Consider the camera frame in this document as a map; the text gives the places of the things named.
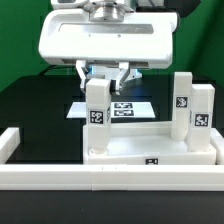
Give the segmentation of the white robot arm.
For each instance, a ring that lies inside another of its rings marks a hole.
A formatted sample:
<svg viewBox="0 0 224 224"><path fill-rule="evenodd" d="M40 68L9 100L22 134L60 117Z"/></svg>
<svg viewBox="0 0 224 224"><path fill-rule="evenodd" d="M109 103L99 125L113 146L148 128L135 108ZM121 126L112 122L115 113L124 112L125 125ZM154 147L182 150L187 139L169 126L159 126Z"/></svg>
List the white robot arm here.
<svg viewBox="0 0 224 224"><path fill-rule="evenodd" d="M118 94L134 69L166 69L173 34L202 0L51 0L38 50L51 65L73 65L81 79L104 67Z"/></svg>

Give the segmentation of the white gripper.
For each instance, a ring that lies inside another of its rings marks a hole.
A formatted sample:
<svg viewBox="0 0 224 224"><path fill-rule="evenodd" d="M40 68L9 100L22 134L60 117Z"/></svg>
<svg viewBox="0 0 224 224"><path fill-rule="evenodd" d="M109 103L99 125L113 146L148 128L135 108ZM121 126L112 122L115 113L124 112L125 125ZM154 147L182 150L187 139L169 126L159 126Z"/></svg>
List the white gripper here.
<svg viewBox="0 0 224 224"><path fill-rule="evenodd" d="M127 13L121 22L92 22L82 9L55 10L46 17L39 53L50 64L72 65L85 90L90 65L116 66L110 93L119 95L132 68L169 67L173 59L175 12Z"/></svg>

